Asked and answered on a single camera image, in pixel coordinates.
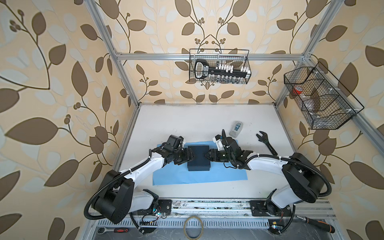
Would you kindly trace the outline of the dark blue gift box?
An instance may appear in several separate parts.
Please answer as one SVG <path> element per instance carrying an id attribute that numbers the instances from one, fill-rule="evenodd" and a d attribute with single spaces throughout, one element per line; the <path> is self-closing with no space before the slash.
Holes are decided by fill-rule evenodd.
<path id="1" fill-rule="evenodd" d="M 205 157 L 205 154 L 210 150 L 208 145 L 199 145 L 199 146 L 189 146 L 194 158 L 192 161 L 188 162 L 188 171 L 189 172 L 204 172 L 209 171 L 211 168 L 211 162 Z"/>

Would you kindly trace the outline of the light blue wrapping paper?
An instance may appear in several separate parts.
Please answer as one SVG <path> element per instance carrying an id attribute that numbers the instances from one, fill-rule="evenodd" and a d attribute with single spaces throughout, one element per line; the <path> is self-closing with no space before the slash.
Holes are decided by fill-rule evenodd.
<path id="1" fill-rule="evenodd" d="M 153 173 L 153 185 L 202 184 L 216 182 L 246 181 L 246 170 L 235 170 L 229 164 L 211 163 L 208 171 L 189 171 L 187 164 L 168 164 Z"/>

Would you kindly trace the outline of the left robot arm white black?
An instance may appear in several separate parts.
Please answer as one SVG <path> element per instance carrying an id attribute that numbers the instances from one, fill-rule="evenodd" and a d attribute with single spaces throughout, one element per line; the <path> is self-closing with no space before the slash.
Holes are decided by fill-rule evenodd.
<path id="1" fill-rule="evenodd" d="M 84 208 L 88 220 L 108 219 L 120 223 L 128 214 L 154 208 L 158 195 L 149 190 L 136 192 L 135 188 L 148 176 L 164 166 L 174 163 L 182 165 L 191 161 L 193 152 L 184 148 L 184 138 L 174 135 L 153 150 L 133 167 L 117 172 L 107 172 L 97 192 L 91 196 Z"/>

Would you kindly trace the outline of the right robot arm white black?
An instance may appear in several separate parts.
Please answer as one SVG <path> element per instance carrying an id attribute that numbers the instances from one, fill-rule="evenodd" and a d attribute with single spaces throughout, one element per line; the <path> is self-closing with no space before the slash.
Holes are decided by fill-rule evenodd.
<path id="1" fill-rule="evenodd" d="M 242 150 L 231 137 L 214 137 L 217 149 L 209 150 L 204 157 L 211 162 L 230 163 L 231 168 L 248 171 L 265 171 L 281 175 L 288 184 L 273 190 L 265 201 L 269 212 L 301 203 L 315 203 L 318 198 L 332 193 L 331 183 L 304 155 L 293 153 L 289 157 L 254 154 Z"/>

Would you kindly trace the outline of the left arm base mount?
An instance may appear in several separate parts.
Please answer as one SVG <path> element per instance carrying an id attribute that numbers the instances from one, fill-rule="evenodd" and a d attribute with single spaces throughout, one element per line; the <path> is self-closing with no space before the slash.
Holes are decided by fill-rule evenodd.
<path id="1" fill-rule="evenodd" d="M 155 201 L 148 209 L 138 211 L 138 215 L 158 215 L 160 217 L 169 216 L 172 211 L 173 201 L 170 199 L 160 199 Z"/>

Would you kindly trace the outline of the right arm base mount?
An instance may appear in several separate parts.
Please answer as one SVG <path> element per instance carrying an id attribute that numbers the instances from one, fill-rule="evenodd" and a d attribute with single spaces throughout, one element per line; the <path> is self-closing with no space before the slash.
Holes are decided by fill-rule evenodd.
<path id="1" fill-rule="evenodd" d="M 265 200 L 251 200 L 250 209 L 253 217 L 291 217 L 292 209 L 285 207 L 283 209 L 278 208 L 272 202 Z"/>

